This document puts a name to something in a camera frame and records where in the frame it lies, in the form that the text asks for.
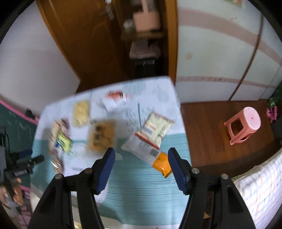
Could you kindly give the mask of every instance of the white plaid bedding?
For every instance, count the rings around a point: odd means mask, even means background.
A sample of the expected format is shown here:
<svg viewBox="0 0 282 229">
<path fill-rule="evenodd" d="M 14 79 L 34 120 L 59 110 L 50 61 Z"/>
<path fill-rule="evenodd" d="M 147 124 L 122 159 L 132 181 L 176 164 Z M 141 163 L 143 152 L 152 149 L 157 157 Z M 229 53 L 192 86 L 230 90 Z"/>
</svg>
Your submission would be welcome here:
<svg viewBox="0 0 282 229">
<path fill-rule="evenodd" d="M 242 195 L 257 229 L 265 229 L 282 204 L 282 148 L 233 182 Z"/>
</svg>

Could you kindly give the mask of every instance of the screw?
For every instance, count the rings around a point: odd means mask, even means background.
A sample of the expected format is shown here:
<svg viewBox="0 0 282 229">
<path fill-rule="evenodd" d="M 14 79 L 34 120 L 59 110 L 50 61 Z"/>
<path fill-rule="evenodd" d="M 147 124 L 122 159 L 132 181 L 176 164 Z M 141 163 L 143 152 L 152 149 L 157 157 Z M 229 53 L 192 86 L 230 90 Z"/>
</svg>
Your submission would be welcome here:
<svg viewBox="0 0 282 229">
<path fill-rule="evenodd" d="M 91 168 L 87 168 L 87 169 L 84 170 L 84 172 L 85 172 L 86 174 L 92 173 L 92 169 L 91 169 Z"/>
<path fill-rule="evenodd" d="M 59 180 L 59 179 L 61 179 L 62 178 L 62 174 L 60 174 L 60 173 L 58 173 L 56 176 L 55 176 L 55 178 L 57 179 L 57 180 Z"/>
<path fill-rule="evenodd" d="M 198 174 L 199 172 L 200 172 L 200 170 L 197 169 L 197 168 L 193 168 L 193 169 L 192 169 L 192 173 L 194 173 L 194 174 Z"/>
<path fill-rule="evenodd" d="M 225 180 L 227 180 L 227 179 L 228 179 L 228 175 L 227 175 L 227 174 L 225 174 L 225 173 L 224 173 L 224 174 L 222 174 L 222 175 L 221 175 L 221 177 L 222 177 L 223 179 L 225 179 Z"/>
</svg>

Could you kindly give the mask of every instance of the wooden shelf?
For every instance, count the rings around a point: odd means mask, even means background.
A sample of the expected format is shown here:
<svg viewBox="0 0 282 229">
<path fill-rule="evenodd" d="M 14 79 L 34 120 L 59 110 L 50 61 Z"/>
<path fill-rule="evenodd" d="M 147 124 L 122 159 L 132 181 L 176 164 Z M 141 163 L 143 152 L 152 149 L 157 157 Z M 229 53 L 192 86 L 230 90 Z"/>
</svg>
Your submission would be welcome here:
<svg viewBox="0 0 282 229">
<path fill-rule="evenodd" d="M 135 30 L 133 31 L 122 31 L 121 33 L 121 40 L 123 41 L 134 41 L 138 39 L 160 39 L 164 38 L 167 36 L 166 32 L 163 31 L 149 31 L 149 32 L 136 32 Z"/>
</svg>

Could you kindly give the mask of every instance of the pink stool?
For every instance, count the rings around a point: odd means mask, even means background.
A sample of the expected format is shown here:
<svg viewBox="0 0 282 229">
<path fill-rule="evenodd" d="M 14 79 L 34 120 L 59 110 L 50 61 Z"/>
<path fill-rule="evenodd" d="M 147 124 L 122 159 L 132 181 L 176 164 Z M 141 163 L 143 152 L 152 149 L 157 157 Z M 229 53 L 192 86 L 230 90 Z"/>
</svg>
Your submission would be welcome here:
<svg viewBox="0 0 282 229">
<path fill-rule="evenodd" d="M 235 136 L 231 129 L 231 123 L 240 120 L 243 129 Z M 229 135 L 231 137 L 230 145 L 234 143 L 241 143 L 246 141 L 253 133 L 261 127 L 261 119 L 258 112 L 252 107 L 245 107 L 238 114 L 234 115 L 231 119 L 224 123 L 227 126 Z"/>
</svg>

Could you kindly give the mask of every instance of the table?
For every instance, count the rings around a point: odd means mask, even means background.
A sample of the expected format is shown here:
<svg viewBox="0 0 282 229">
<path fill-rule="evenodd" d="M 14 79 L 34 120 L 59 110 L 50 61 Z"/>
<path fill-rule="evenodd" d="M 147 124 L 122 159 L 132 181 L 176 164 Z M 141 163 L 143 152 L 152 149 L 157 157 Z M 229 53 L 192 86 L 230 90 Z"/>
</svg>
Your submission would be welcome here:
<svg viewBox="0 0 282 229">
<path fill-rule="evenodd" d="M 133 95 L 120 112 L 108 114 L 100 105 L 101 98 L 109 91 L 122 90 Z M 164 137 L 161 150 L 168 152 L 175 147 L 179 155 L 191 163 L 188 142 L 174 85 L 169 77 L 156 77 L 116 83 L 95 88 L 46 106 L 37 126 L 33 156 L 43 154 L 45 161 L 34 168 L 31 176 L 32 191 L 40 196 L 55 175 L 48 155 L 48 138 L 51 124 L 56 119 L 67 117 L 72 120 L 73 106 L 76 102 L 91 101 L 90 118 L 115 119 L 116 144 L 118 153 L 107 187 L 95 199 L 101 216 L 116 219 L 122 224 L 141 226 L 161 226 L 173 228 L 181 222 L 188 196 L 178 190 L 171 174 L 168 178 L 153 169 L 130 152 L 120 147 L 125 140 L 144 124 L 152 110 L 175 120 L 175 124 Z M 83 149 L 88 143 L 90 126 L 70 128 L 73 147 Z M 89 157 L 81 167 L 91 167 L 96 159 Z M 70 175 L 77 159 L 64 158 L 64 175 Z"/>
</svg>

